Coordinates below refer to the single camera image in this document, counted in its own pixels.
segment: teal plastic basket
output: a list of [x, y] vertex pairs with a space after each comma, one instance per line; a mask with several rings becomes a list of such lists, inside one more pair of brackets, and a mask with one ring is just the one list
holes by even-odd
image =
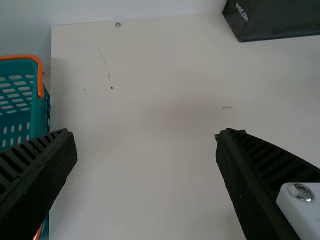
[[50, 96], [43, 86], [39, 97], [38, 65], [32, 58], [0, 59], [0, 151], [50, 131]]

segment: foam pad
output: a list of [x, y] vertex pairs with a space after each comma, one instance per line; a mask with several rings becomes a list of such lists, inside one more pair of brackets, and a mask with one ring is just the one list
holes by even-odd
[[77, 162], [66, 129], [0, 153], [0, 238], [32, 240]]
[[320, 182], [320, 170], [269, 142], [227, 128], [216, 162], [247, 240], [298, 240], [276, 204], [284, 183]]

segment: basket hole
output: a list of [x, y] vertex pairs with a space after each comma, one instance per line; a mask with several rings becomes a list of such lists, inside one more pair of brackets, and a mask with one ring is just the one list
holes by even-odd
[[24, 100], [22, 98], [12, 99], [12, 102], [14, 102], [14, 103], [23, 102], [23, 101]]
[[26, 82], [25, 81], [15, 81], [13, 84], [19, 86], [19, 85], [25, 85]]
[[2, 91], [4, 93], [12, 93], [12, 92], [15, 92], [16, 90], [14, 90], [13, 88], [8, 88], [8, 89], [3, 89]]
[[0, 88], [5, 88], [11, 86], [10, 83], [0, 83]]
[[13, 93], [13, 94], [9, 94], [8, 97], [9, 98], [15, 98], [15, 97], [19, 97], [20, 95], [18, 93]]
[[12, 75], [12, 76], [9, 76], [9, 79], [11, 79], [11, 80], [22, 79], [22, 76], [20, 76], [20, 75]]
[[25, 90], [29, 90], [30, 87], [28, 87], [28, 86], [21, 86], [21, 87], [18, 87], [18, 89], [19, 89], [20, 91], [25, 91]]
[[2, 108], [2, 109], [12, 109], [13, 106], [12, 106], [12, 105], [8, 105], [8, 106], [2, 106], [1, 108]]
[[32, 95], [32, 92], [31, 91], [26, 91], [26, 92], [23, 92], [22, 94], [25, 95], [25, 96], [29, 96], [29, 95]]
[[17, 110], [10, 110], [10, 111], [6, 111], [7, 114], [12, 114], [15, 113]]
[[16, 104], [17, 107], [23, 107], [23, 106], [26, 106], [27, 104], [26, 103], [19, 103], [19, 104]]

